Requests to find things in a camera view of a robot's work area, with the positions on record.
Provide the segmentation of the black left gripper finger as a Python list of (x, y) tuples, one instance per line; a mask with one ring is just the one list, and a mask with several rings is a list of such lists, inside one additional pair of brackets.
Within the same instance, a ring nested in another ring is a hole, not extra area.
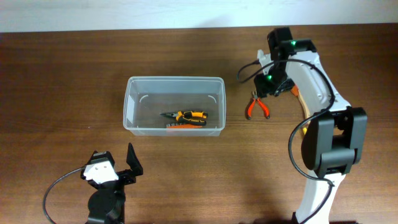
[(86, 163), (86, 167), (95, 168), (113, 168), (115, 161), (109, 151), (97, 152), (95, 151)]
[(143, 174), (143, 168), (136, 156), (131, 142), (128, 144), (126, 163), (130, 166), (134, 176), (140, 176)]

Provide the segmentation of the orange scraper wooden handle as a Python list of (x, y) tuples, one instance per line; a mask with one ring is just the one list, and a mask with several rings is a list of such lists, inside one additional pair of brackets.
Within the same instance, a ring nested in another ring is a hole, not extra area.
[[(301, 95), (297, 85), (295, 85), (292, 89), (291, 89), (291, 93), (296, 96), (300, 102), (300, 105), (303, 109), (303, 114), (304, 114), (304, 118), (307, 119), (311, 116), (310, 112), (309, 112), (309, 108), (306, 104), (306, 102), (304, 102), (303, 100), (303, 96)], [(309, 126), (310, 122), (307, 122), (306, 124), (303, 125), (303, 127), (301, 128), (302, 130), (302, 136), (305, 136), (308, 126)]]

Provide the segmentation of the orange screwdriver bit holder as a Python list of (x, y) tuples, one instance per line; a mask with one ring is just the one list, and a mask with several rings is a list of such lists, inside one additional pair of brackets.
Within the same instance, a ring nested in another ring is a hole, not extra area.
[(188, 124), (188, 123), (171, 123), (171, 124), (167, 124), (166, 128), (169, 128), (169, 129), (195, 129), (195, 128), (202, 128), (202, 126), (197, 126), (197, 125)]

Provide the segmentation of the yellow black long-nose pliers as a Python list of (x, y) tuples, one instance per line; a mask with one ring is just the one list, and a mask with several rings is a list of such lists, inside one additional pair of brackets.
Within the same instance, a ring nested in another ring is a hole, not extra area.
[(194, 126), (205, 126), (208, 113), (204, 111), (178, 111), (173, 113), (161, 113), (161, 116), (174, 119), (178, 123), (186, 123)]

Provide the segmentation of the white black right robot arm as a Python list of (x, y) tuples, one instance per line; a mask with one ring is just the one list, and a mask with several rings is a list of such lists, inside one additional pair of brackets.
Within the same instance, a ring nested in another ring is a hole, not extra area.
[[(309, 39), (288, 27), (267, 35), (251, 79), (254, 101), (298, 89), (306, 133), (301, 144), (307, 183), (294, 223), (328, 223), (336, 191), (362, 155), (367, 114), (352, 107), (326, 75)], [(136, 136), (218, 136), (226, 126), (226, 90), (219, 77), (142, 76), (127, 82), (124, 127)]]

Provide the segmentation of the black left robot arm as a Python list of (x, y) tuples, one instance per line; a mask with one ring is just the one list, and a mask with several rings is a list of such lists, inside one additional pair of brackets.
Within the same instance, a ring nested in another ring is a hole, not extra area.
[(114, 159), (110, 152), (94, 151), (85, 164), (80, 177), (96, 189), (88, 201), (87, 223), (123, 224), (125, 223), (126, 194), (124, 187), (136, 182), (132, 169), (119, 172), (114, 170)]

